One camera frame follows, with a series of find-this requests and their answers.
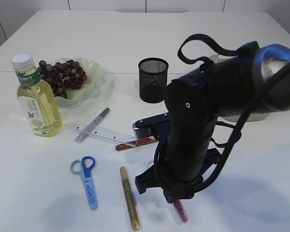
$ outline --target scissors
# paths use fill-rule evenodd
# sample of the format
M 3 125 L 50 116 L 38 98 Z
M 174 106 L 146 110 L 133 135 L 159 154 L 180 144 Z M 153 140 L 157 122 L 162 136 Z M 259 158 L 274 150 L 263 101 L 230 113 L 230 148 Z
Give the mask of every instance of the scissors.
M 85 160 L 92 160 L 92 165 L 90 167 L 86 167 Z M 81 166 L 81 170 L 75 171 L 74 165 L 79 163 Z M 98 207 L 98 201 L 95 193 L 95 188 L 93 186 L 93 182 L 90 176 L 90 170 L 95 166 L 96 161 L 91 156 L 85 156 L 82 160 L 75 160 L 70 165 L 70 171 L 73 174 L 80 175 L 84 184 L 85 193 L 87 196 L 88 204 L 90 209 L 94 210 Z

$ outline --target bottle label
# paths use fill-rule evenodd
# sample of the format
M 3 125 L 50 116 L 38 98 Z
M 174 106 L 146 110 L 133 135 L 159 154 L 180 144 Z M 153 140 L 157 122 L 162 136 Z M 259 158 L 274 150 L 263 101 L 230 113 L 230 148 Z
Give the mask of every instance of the bottle label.
M 28 122 L 34 130 L 34 133 L 43 136 L 48 135 L 48 128 L 45 124 L 38 101 L 34 98 L 25 96 L 19 97 L 18 100 L 25 111 Z
M 29 75 L 17 74 L 21 86 L 30 87 L 40 82 L 41 78 L 37 71 Z

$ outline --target yellow liquid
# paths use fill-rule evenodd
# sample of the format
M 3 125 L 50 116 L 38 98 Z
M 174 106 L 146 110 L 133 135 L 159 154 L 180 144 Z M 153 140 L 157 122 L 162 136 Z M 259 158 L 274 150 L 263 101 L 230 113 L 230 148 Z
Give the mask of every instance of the yellow liquid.
M 30 75 L 35 71 L 36 68 L 34 67 L 25 72 L 16 72 L 16 74 Z M 52 137 L 56 135 L 62 127 L 62 120 L 51 86 L 44 80 L 40 80 L 39 83 L 31 87 L 19 86 L 17 97 L 23 96 L 31 97 L 38 101 L 42 116 L 48 128 L 47 135 L 37 134 L 36 131 L 33 131 L 33 133 L 42 137 Z

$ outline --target white table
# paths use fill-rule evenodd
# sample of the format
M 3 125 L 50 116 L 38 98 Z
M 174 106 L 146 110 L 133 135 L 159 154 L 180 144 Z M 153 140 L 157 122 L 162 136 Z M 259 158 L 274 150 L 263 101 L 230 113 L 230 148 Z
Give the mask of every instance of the white table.
M 205 22 L 205 16 L 208 26 L 200 22 Z M 60 19 L 64 32 L 48 42 L 43 39 L 43 45 L 37 31 L 43 31 L 55 19 Z M 78 30 L 85 31 L 86 36 L 77 37 L 68 31 L 64 24 L 68 19 L 82 21 Z M 103 26 L 90 27 L 98 23 Z M 142 33 L 144 26 L 155 36 Z M 119 35 L 120 30 L 128 36 Z M 234 34 L 222 33 L 224 30 Z M 134 121 L 164 113 L 163 103 L 147 104 L 139 99 L 137 63 L 142 58 L 158 56 L 169 61 L 170 73 L 192 70 L 195 66 L 182 65 L 176 51 L 195 32 L 214 36 L 226 48 L 237 48 L 253 39 L 261 45 L 277 42 L 290 47 L 290 36 L 265 13 L 42 11 L 0 48 L 0 232 L 130 231 L 120 166 L 128 169 L 145 232 L 290 232 L 290 111 L 246 124 L 243 137 L 218 180 L 192 200 L 183 201 L 189 217 L 187 224 L 180 223 L 161 189 L 149 189 L 142 195 L 136 191 L 134 177 L 153 159 L 156 144 L 116 152 L 114 144 L 106 141 L 73 141 L 74 126 L 90 122 L 106 106 L 112 111 L 101 127 L 131 135 Z M 76 38 L 79 49 L 67 50 L 67 44 Z M 32 134 L 17 101 L 18 81 L 11 72 L 9 58 L 24 51 L 32 53 L 36 61 L 89 57 L 109 72 L 99 97 L 78 108 L 60 109 L 65 125 L 53 138 Z M 198 50 L 191 54 L 212 54 L 205 46 L 201 51 L 206 54 Z M 179 76 L 170 74 L 169 80 Z M 223 142 L 229 134 L 229 130 L 217 128 L 214 137 Z M 73 160 L 86 155 L 97 161 L 92 170 L 99 202 L 95 211 L 89 209 L 80 178 L 69 170 Z

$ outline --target grapes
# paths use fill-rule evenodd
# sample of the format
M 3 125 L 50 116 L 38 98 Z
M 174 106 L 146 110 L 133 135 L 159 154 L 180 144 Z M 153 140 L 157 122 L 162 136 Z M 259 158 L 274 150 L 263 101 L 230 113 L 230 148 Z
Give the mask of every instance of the grapes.
M 56 93 L 57 93 L 58 95 L 63 94 L 63 89 L 62 89 L 62 88 L 57 88 L 57 89 L 56 89 Z
M 79 62 L 72 59 L 64 63 L 56 62 L 54 66 L 41 60 L 37 71 L 40 78 L 52 87 L 54 97 L 66 99 L 68 98 L 66 89 L 81 89 L 88 79 Z
M 45 68 L 46 65 L 47 65 L 47 63 L 46 63 L 45 60 L 40 60 L 40 62 L 39 62 L 39 66 L 40 66 L 41 68 Z
M 56 62 L 55 67 L 56 67 L 57 69 L 59 69 L 60 65 L 61 65 L 60 62 Z
M 73 69 L 77 68 L 76 62 L 72 62 L 71 68 L 73 68 Z
M 76 81 L 76 77 L 73 76 L 73 75 L 71 75 L 70 78 L 69 78 L 69 80 L 72 81 L 72 82 L 75 82 Z
M 62 81 L 61 80 L 57 81 L 57 87 L 62 87 Z
M 60 79 L 63 79 L 63 74 L 62 74 L 62 72 L 58 73 L 58 77 L 59 77 Z
M 40 75 L 40 78 L 41 78 L 42 80 L 45 80 L 45 78 L 46 78 L 46 74 L 41 74 L 41 75 Z
M 69 88 L 71 86 L 71 82 L 69 80 L 64 80 L 63 84 L 66 88 Z
M 58 75 L 58 70 L 56 69 L 56 68 L 53 68 L 53 73 L 55 74 L 55 75 Z
M 45 79 L 45 81 L 48 83 L 48 84 L 52 84 L 53 83 L 53 79 L 49 76 Z
M 64 71 L 64 66 L 63 66 L 63 65 L 60 65 L 60 66 L 58 67 L 58 69 L 59 69 L 60 72 L 62 72 L 62 71 Z
M 70 87 L 73 89 L 75 88 L 76 84 L 74 82 L 71 82 Z
M 53 70 L 53 66 L 51 66 L 50 64 L 47 64 L 45 66 L 45 69 L 46 69 L 47 72 L 51 72 Z

